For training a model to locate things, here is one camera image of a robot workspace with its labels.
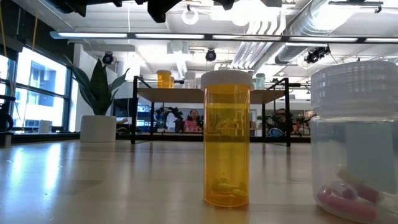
white planter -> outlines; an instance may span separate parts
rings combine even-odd
[[[116,117],[84,115],[80,123],[81,142],[115,142]]]

wooden shelf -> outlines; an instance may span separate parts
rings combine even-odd
[[[203,103],[204,92],[199,89],[138,88],[138,95],[155,103]],[[253,90],[250,104],[265,104],[284,96],[283,90]]]

woman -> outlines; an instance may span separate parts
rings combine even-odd
[[[192,109],[189,111],[187,120],[184,123],[185,132],[200,131],[200,116],[198,110]]]

snake plant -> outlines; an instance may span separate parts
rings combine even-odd
[[[100,59],[98,59],[90,79],[82,69],[74,66],[71,62],[70,64],[75,75],[73,78],[79,84],[79,90],[84,101],[93,109],[95,115],[105,115],[116,92],[118,92],[117,87],[124,83],[129,69],[109,85],[106,65],[102,66]]]

table surface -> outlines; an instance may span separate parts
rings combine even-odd
[[[251,144],[250,204],[203,201],[202,142],[0,149],[1,223],[352,223],[315,205],[309,144]]]
[[[204,92],[199,89],[138,88],[137,94],[158,103],[203,103]],[[250,104],[266,104],[283,97],[284,90],[253,90]]]

